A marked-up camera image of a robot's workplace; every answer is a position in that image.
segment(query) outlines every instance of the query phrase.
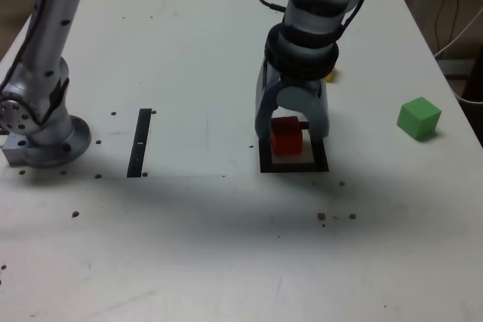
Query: wall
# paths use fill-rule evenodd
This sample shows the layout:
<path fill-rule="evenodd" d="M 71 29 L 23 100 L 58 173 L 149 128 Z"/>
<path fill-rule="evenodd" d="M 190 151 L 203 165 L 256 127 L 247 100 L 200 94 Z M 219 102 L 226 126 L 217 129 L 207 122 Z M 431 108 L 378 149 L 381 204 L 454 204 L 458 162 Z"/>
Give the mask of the wall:
<path fill-rule="evenodd" d="M 411 6 L 413 0 L 405 0 L 408 7 Z M 436 37 L 434 31 L 436 14 L 441 5 L 442 0 L 436 0 L 431 6 L 431 14 L 423 31 L 424 38 L 428 42 L 433 53 L 437 51 Z M 478 13 L 483 6 L 483 0 L 460 0 L 460 13 L 457 19 L 455 36 L 458 35 L 468 24 L 468 22 Z M 451 33 L 451 25 L 453 23 L 454 9 L 456 0 L 447 0 L 444 10 L 441 13 L 438 22 L 439 38 L 442 39 L 443 45 L 446 45 L 448 37 Z M 469 59 L 476 58 L 479 48 L 483 45 L 483 15 L 473 24 L 473 26 L 465 33 L 465 35 L 449 48 L 443 54 L 446 59 Z"/>

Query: black band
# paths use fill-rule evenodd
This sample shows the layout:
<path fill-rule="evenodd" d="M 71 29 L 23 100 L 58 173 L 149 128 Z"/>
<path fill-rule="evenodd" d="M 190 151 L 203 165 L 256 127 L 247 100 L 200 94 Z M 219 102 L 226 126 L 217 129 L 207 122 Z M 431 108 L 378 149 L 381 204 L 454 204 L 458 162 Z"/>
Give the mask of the black band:
<path fill-rule="evenodd" d="M 294 28 L 293 26 L 281 25 L 280 33 L 287 39 L 290 43 L 298 45 L 299 47 L 309 48 L 309 49 L 320 49 L 328 47 L 329 45 L 335 43 L 342 37 L 344 33 L 344 27 L 340 25 L 332 33 L 327 33 L 324 35 L 316 35 L 312 33 L 304 32 L 303 30 Z"/>
<path fill-rule="evenodd" d="M 278 34 L 281 24 L 274 26 L 266 39 L 265 57 L 270 64 L 281 74 L 300 81 L 314 81 L 327 77 L 334 69 L 339 48 L 333 43 L 328 54 L 315 60 L 307 60 L 305 57 L 297 57 L 289 54 L 278 44 Z"/>

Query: white surface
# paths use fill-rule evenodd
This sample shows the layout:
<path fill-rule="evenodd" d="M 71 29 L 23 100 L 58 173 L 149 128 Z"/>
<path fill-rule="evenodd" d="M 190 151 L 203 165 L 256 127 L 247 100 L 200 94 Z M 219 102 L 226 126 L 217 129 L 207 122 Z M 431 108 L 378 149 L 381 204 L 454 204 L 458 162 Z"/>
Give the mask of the white surface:
<path fill-rule="evenodd" d="M 280 20 L 258 0 L 82 0 L 64 55 L 93 144 L 2 168 L 2 322 L 483 318 L 483 153 L 403 0 L 367 0 L 340 40 L 325 174 L 258 172 Z M 426 143 L 396 127 L 420 96 L 442 109 Z M 149 177 L 126 179 L 141 107 Z"/>

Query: white cable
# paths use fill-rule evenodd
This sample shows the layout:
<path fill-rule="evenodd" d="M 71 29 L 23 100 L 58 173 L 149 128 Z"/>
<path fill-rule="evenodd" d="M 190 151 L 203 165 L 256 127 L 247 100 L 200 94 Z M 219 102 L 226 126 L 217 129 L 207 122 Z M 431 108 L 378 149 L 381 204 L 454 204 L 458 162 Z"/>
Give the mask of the white cable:
<path fill-rule="evenodd" d="M 478 19 L 478 17 L 481 15 L 481 13 L 483 13 L 483 8 L 480 9 L 480 11 L 475 15 L 475 17 L 472 19 L 472 21 L 468 23 L 468 25 L 466 26 L 466 28 L 463 29 L 463 31 L 455 39 L 453 39 L 453 41 L 451 41 L 450 44 L 448 44 L 446 47 L 444 47 L 443 49 L 441 49 L 437 54 L 435 54 L 435 58 L 438 55 L 440 55 L 441 53 L 443 53 L 444 51 L 446 51 L 451 45 L 453 45 L 453 43 L 455 41 L 457 41 L 463 35 L 463 33 L 466 32 L 466 30 L 468 30 L 468 28 L 475 22 L 475 20 Z"/>
<path fill-rule="evenodd" d="M 440 55 L 441 53 L 443 53 L 444 51 L 446 51 L 451 45 L 453 45 L 453 43 L 455 41 L 457 41 L 463 35 L 463 33 L 466 32 L 466 30 L 468 30 L 468 28 L 478 19 L 478 17 L 481 15 L 481 13 L 483 13 L 483 8 L 481 8 L 480 11 L 471 20 L 471 22 L 468 23 L 468 25 L 466 26 L 466 28 L 463 29 L 463 31 L 455 39 L 453 39 L 453 41 L 451 41 L 446 47 L 444 47 L 437 54 L 435 54 L 434 57 L 436 58 L 438 55 Z M 458 96 L 454 91 L 453 91 L 453 94 L 461 102 L 469 103 L 470 105 L 483 105 L 483 102 L 475 102 L 475 101 L 465 100 L 464 98 Z"/>

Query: black strip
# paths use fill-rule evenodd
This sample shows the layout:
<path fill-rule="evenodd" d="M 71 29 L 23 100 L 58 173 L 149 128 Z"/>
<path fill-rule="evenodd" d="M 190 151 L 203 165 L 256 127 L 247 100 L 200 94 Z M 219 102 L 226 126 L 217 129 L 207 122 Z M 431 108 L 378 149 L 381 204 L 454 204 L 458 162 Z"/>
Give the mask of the black strip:
<path fill-rule="evenodd" d="M 146 144 L 148 142 L 151 111 L 152 109 L 139 110 L 127 177 L 141 177 L 141 173 L 143 172 L 144 152 L 146 151 Z"/>
<path fill-rule="evenodd" d="M 300 128 L 302 130 L 309 130 L 309 122 L 301 121 Z M 314 143 L 312 138 L 312 154 L 314 158 L 313 163 L 299 163 L 299 164 L 273 164 L 272 162 L 272 147 L 270 141 L 258 142 L 258 154 L 260 156 L 260 172 L 261 173 L 324 173 L 329 171 L 327 156 L 325 154 L 324 143 Z"/>

